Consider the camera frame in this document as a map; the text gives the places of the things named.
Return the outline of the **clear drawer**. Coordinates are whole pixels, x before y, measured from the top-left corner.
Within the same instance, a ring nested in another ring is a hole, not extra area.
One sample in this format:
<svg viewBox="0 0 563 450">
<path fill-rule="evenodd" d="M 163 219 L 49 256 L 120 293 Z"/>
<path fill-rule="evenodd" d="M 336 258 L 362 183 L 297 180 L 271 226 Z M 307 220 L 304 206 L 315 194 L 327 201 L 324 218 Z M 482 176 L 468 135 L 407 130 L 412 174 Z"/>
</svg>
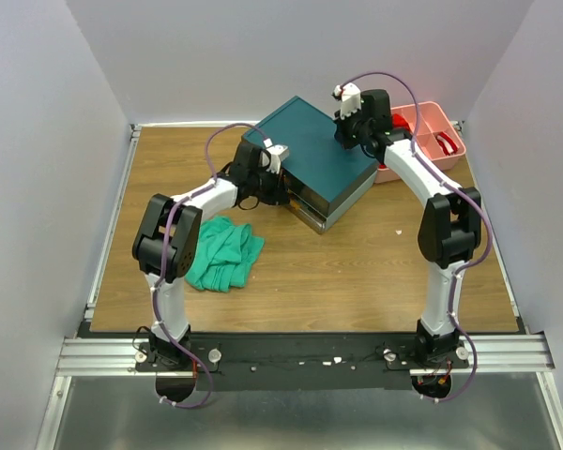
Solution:
<svg viewBox="0 0 563 450">
<path fill-rule="evenodd" d="M 288 209 L 316 233 L 323 234 L 327 231 L 327 217 L 302 200 L 292 198 Z"/>
</svg>

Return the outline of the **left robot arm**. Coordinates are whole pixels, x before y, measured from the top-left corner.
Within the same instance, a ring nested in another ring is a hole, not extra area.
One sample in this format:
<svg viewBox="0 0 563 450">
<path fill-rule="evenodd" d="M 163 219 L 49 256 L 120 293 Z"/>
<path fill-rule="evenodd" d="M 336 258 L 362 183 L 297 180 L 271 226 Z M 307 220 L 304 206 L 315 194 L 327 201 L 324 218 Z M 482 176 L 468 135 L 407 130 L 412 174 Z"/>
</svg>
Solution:
<svg viewBox="0 0 563 450">
<path fill-rule="evenodd" d="M 149 200 L 132 245 L 132 257 L 151 294 L 147 361 L 170 370 L 196 361 L 187 342 L 184 276 L 196 258 L 200 227 L 250 197 L 267 205 L 288 204 L 282 163 L 289 155 L 286 145 L 270 139 L 261 145 L 241 142 L 233 160 L 202 186 L 174 197 L 156 194 Z"/>
</svg>

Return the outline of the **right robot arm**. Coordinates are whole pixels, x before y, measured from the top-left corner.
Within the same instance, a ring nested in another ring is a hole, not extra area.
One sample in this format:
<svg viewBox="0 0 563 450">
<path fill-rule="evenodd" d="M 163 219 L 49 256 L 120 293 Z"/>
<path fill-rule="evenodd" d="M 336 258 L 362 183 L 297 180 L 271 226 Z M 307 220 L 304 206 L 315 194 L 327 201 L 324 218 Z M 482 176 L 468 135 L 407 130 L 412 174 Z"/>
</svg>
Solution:
<svg viewBox="0 0 563 450">
<path fill-rule="evenodd" d="M 433 165 L 417 142 L 419 121 L 394 124 L 389 95 L 362 91 L 348 82 L 334 88 L 340 109 L 334 115 L 335 138 L 344 149 L 363 153 L 395 172 L 423 207 L 418 248 L 429 264 L 426 306 L 418 320 L 413 355 L 431 368 L 459 344 L 458 306 L 464 271 L 481 240 L 481 198 Z"/>
</svg>

